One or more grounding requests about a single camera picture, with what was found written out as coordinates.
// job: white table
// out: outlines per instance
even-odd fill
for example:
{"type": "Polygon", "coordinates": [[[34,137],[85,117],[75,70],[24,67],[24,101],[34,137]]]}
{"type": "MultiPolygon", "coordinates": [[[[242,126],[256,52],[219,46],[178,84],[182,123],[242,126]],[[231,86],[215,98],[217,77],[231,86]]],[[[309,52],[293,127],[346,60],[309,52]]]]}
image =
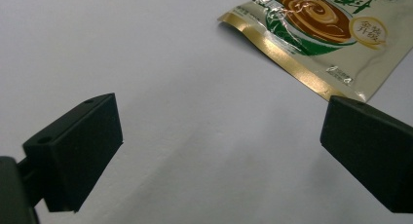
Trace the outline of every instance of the white table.
{"type": "MultiPolygon", "coordinates": [[[[1,155],[115,93],[125,143],[42,223],[409,223],[319,143],[327,102],[216,19],[248,0],[0,0],[1,155]]],[[[413,125],[413,53],[369,104],[413,125]]]]}

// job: screw hole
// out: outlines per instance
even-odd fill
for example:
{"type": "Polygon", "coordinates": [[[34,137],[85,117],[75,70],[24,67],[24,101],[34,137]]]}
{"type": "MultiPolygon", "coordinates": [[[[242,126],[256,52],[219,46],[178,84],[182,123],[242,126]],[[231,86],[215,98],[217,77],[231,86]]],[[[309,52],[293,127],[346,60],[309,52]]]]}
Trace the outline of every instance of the screw hole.
{"type": "Polygon", "coordinates": [[[51,137],[46,136],[46,137],[43,137],[43,138],[37,140],[37,142],[40,143],[40,144],[45,144],[45,143],[48,143],[51,140],[52,140],[51,137]]]}

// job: coffee cup illustration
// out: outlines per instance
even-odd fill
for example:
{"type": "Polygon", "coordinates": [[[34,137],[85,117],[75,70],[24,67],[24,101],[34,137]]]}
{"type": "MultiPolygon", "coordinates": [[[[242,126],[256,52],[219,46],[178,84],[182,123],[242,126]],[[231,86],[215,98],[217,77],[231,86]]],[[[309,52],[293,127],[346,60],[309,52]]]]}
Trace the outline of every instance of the coffee cup illustration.
{"type": "Polygon", "coordinates": [[[352,15],[329,0],[277,0],[268,10],[267,28],[288,49],[305,56],[322,55],[356,42],[350,32],[352,15]]]}

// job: packet seal strip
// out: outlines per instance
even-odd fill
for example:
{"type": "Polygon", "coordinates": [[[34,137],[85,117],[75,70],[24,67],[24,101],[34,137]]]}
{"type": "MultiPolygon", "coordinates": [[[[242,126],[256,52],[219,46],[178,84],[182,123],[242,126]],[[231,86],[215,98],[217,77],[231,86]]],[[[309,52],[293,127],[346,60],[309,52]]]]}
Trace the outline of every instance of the packet seal strip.
{"type": "Polygon", "coordinates": [[[282,69],[288,72],[295,79],[299,80],[309,89],[320,95],[322,98],[328,101],[333,95],[346,97],[340,91],[324,82],[322,78],[308,70],[300,62],[289,56],[281,48],[274,45],[269,39],[261,35],[261,33],[259,33],[253,25],[241,19],[237,15],[229,12],[224,14],[218,20],[229,23],[230,25],[237,28],[261,52],[267,55],[282,69]]]}

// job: packet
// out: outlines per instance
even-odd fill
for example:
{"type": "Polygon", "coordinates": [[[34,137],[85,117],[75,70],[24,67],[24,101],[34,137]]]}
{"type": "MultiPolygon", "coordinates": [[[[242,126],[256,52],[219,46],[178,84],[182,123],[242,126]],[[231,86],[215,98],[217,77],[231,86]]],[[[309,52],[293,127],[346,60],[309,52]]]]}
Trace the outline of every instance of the packet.
{"type": "Polygon", "coordinates": [[[413,0],[252,0],[218,20],[329,100],[366,102],[413,47],[413,0]]]}

